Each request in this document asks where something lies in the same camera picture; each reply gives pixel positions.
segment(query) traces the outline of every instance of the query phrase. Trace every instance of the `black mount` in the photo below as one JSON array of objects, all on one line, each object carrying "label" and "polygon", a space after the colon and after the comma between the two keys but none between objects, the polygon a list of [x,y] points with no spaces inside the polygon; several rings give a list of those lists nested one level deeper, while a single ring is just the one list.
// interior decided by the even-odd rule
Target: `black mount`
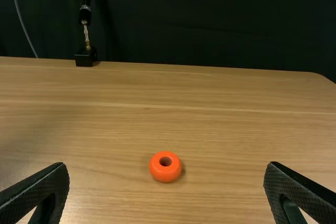
[{"label": "black mount", "polygon": [[85,34],[85,48],[81,48],[75,54],[75,61],[77,67],[93,67],[97,59],[97,51],[94,46],[90,44],[89,32],[87,27],[91,24],[91,0],[83,0],[83,4],[79,10],[79,24],[84,27]]}]

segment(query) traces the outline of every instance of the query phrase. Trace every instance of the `black backdrop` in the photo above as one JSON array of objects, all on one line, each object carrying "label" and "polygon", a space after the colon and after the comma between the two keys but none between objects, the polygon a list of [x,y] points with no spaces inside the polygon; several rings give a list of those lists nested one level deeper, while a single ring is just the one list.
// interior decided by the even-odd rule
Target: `black backdrop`
[{"label": "black backdrop", "polygon": [[[41,58],[83,46],[81,0],[18,0]],[[0,55],[33,57],[13,0],[2,0]],[[100,60],[301,70],[336,81],[336,0],[93,0]]]}]

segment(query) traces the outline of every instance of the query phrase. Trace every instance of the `gray cable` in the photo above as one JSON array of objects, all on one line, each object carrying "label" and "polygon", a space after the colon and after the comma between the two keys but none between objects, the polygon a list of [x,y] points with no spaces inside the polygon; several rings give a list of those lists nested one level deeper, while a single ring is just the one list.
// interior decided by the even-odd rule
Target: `gray cable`
[{"label": "gray cable", "polygon": [[38,58],[38,55],[37,55],[37,53],[36,53],[36,51],[35,51],[35,48],[34,48],[32,42],[30,41],[30,38],[29,38],[28,32],[27,32],[27,30],[26,30],[26,27],[25,27],[25,25],[24,25],[24,23],[23,23],[23,20],[22,20],[22,17],[21,17],[21,12],[20,12],[19,6],[18,6],[18,4],[17,4],[17,0],[14,0],[14,4],[15,4],[15,8],[16,8],[16,13],[17,13],[17,15],[19,16],[19,20],[20,20],[20,23],[21,23],[23,32],[24,32],[25,35],[26,35],[26,38],[27,38],[28,43],[29,43],[29,45],[30,45],[30,48],[32,49],[32,51],[33,51],[35,57]]}]

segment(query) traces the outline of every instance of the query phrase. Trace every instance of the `wooden table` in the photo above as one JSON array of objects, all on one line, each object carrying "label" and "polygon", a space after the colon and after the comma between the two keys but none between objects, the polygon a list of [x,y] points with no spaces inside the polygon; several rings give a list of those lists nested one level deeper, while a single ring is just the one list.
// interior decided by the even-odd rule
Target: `wooden table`
[{"label": "wooden table", "polygon": [[[154,181],[150,157],[184,176]],[[0,57],[0,190],[63,161],[61,223],[275,223],[278,161],[336,190],[336,86],[307,72]]]}]

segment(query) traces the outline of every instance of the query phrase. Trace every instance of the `orange donut-shaped object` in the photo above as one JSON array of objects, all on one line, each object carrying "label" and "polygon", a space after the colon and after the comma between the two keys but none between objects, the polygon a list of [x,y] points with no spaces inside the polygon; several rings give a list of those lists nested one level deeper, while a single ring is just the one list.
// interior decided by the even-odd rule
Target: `orange donut-shaped object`
[{"label": "orange donut-shaped object", "polygon": [[179,157],[172,152],[158,152],[149,163],[149,170],[153,178],[168,183],[178,179],[181,175],[182,164]]}]

